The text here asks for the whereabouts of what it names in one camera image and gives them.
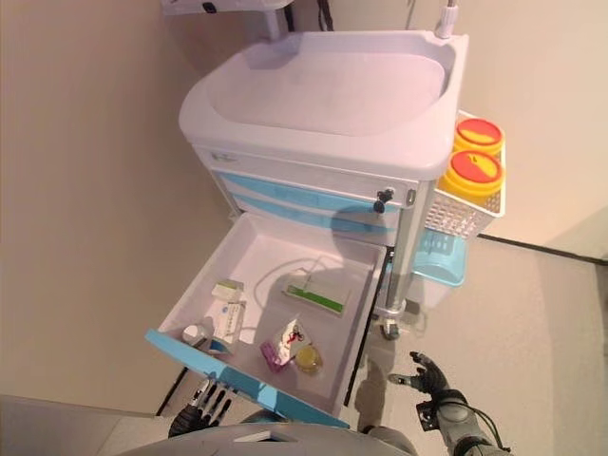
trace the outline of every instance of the robotic hand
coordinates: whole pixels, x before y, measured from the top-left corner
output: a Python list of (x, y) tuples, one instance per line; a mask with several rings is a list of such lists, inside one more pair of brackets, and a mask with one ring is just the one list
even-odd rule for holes
[[(504, 447), (492, 420), (482, 411), (471, 407), (464, 395), (457, 389), (450, 389), (444, 373), (422, 353), (412, 351), (413, 361), (422, 367), (418, 375), (407, 376), (397, 373), (389, 375), (389, 381), (406, 385), (430, 394), (430, 401), (418, 404), (418, 417), (424, 431), (439, 429), (450, 456), (502, 456), (510, 452)], [(479, 427), (478, 414), (488, 425), (497, 446), (491, 444)]]

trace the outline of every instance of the small bottle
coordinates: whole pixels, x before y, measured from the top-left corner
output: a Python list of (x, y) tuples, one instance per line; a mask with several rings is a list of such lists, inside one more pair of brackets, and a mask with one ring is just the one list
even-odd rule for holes
[(200, 346), (209, 337), (209, 332), (202, 325), (190, 325), (181, 333), (181, 339), (192, 347)]

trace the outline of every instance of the wire basket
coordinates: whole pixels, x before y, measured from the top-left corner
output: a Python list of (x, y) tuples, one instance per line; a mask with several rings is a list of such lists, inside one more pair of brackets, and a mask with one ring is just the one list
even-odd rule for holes
[[(463, 111), (460, 118), (472, 118)], [(503, 144), (497, 159), (506, 169), (506, 142)], [(435, 189), (433, 203), (427, 213), (425, 226), (431, 230), (461, 238), (472, 238), (479, 235), (492, 220), (504, 215), (506, 204), (506, 179), (501, 190), (487, 199), (484, 206), (450, 195), (443, 190)]]

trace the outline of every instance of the cable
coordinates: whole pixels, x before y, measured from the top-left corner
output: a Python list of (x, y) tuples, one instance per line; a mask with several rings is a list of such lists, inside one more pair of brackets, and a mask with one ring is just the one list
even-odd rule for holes
[(319, 28), (322, 31), (333, 31), (333, 19), (329, 0), (316, 0), (316, 4), (319, 6), (319, 13), (317, 16)]
[(283, 9), (283, 13), (285, 14), (285, 21), (287, 22), (287, 31), (295, 31), (294, 9), (292, 8), (291, 3)]
[(503, 446), (503, 440), (501, 439), (501, 434), (499, 433), (498, 428), (496, 427), (496, 423), (494, 423), (494, 420), (492, 420), (492, 418), (484, 411), (479, 410), (478, 408), (474, 408), (474, 407), (470, 406), (469, 404), (464, 404), (462, 402), (447, 401), (447, 402), (442, 402), (439, 406), (461, 406), (461, 407), (464, 407), (465, 409), (471, 410), (473, 413), (475, 413), (477, 416), (479, 416), (484, 421), (484, 423), (488, 427), (488, 429), (490, 429), (490, 433), (494, 437), (494, 440), (496, 440), (497, 447), (508, 453), (511, 452), (510, 447)]

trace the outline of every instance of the beige wall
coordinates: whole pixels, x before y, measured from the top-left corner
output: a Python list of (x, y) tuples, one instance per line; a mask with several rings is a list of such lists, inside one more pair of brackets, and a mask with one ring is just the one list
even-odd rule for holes
[[(296, 0), (316, 28), (314, 0)], [(403, 29), (407, 0), (332, 0), (336, 29)], [(417, 0), (433, 29), (446, 0)], [(508, 138), (507, 216), (490, 235), (608, 258), (608, 2), (462, 0), (470, 35), (461, 106)]]
[(229, 227), (178, 128), (198, 77), (158, 0), (2, 2), (1, 393), (156, 411), (181, 366), (143, 335)]

